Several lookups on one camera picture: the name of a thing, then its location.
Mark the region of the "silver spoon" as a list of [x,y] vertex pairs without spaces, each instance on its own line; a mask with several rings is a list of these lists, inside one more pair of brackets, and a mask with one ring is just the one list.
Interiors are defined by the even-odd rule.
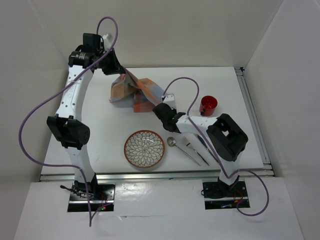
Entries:
[[172,136],[168,137],[167,138],[167,144],[168,146],[170,147],[176,147],[177,149],[179,149],[183,154],[185,154],[189,159],[191,159],[195,164],[197,164],[198,166],[200,166],[200,164],[194,159],[192,158],[187,152],[185,152],[182,148],[180,148],[178,145],[177,145],[177,142],[176,142],[176,139]]

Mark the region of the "silver fork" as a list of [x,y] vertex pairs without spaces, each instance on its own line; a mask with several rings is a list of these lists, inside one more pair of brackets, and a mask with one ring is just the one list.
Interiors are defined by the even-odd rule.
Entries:
[[197,153],[200,156],[200,158],[204,161],[204,163],[206,163],[208,166],[210,166],[210,164],[207,162],[207,160],[193,147],[193,145],[190,143],[190,141],[185,136],[182,137],[182,141],[184,142],[184,144],[188,148],[192,149],[195,153]]

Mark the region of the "checkered orange blue cloth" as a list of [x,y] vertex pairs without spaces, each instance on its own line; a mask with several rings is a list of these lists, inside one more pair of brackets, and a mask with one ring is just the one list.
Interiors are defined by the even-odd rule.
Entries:
[[155,106],[162,102],[164,90],[149,78],[137,78],[127,68],[125,73],[111,84],[111,103],[123,100],[126,97],[133,97],[133,111],[135,113],[148,113]]

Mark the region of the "silver table knife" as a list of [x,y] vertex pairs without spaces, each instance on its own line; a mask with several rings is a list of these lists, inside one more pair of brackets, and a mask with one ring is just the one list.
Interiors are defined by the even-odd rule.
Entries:
[[[214,156],[214,154],[212,153],[212,151],[209,149],[209,147],[207,146],[207,144],[205,143],[205,140],[200,136],[197,135],[197,139],[200,141],[200,143],[204,146],[204,148],[207,150],[207,152],[212,156],[212,158],[216,161],[216,163],[220,166],[221,164],[219,163],[218,159]],[[204,161],[205,164],[207,164],[208,166],[210,166],[209,162],[199,153],[197,152],[197,154],[200,156],[200,158]]]

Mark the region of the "floral patterned ceramic plate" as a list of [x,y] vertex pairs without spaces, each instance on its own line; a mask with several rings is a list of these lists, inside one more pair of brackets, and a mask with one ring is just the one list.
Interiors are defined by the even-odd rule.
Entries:
[[151,130],[132,133],[124,143],[124,156],[134,167],[147,169],[156,166],[165,155],[165,143]]

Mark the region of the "red mug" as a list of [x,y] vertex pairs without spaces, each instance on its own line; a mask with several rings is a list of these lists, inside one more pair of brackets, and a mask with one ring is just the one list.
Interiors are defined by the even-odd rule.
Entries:
[[199,112],[201,116],[209,117],[211,116],[216,107],[218,106],[218,101],[215,97],[206,95],[200,101]]

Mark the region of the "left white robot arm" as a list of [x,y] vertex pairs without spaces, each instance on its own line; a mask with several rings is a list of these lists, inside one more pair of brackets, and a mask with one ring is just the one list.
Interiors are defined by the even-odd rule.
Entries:
[[60,106],[46,123],[55,139],[66,149],[74,170],[72,192],[92,200],[99,193],[96,173],[90,164],[87,143],[90,128],[82,123],[82,109],[87,88],[94,71],[101,69],[105,75],[122,74],[114,48],[113,36],[84,33],[82,44],[68,58],[67,89],[62,94]]

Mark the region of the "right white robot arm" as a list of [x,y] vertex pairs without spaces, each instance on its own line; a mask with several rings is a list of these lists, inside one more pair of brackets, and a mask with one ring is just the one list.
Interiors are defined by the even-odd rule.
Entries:
[[173,94],[163,96],[152,111],[165,130],[201,136],[220,166],[218,190],[223,196],[230,196],[239,181],[240,158],[249,140],[237,123],[226,113],[203,117],[178,112]]

